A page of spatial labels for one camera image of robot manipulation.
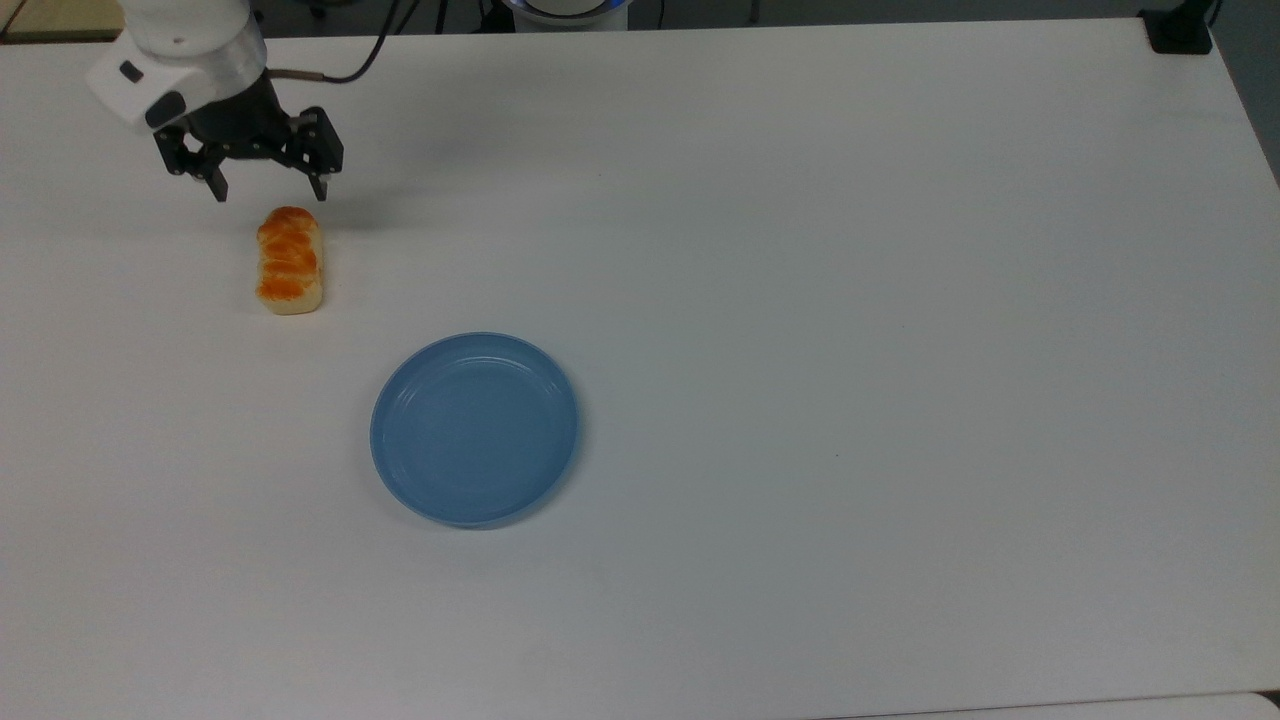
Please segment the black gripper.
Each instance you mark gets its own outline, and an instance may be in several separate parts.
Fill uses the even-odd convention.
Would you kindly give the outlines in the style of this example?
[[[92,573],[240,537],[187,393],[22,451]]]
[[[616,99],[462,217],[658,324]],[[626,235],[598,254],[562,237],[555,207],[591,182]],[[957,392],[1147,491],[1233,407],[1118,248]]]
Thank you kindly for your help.
[[[343,170],[346,146],[326,111],[311,106],[292,117],[273,82],[261,76],[246,91],[210,102],[152,133],[166,170],[205,183],[218,202],[228,199],[221,164],[265,160],[308,178],[317,202]]]

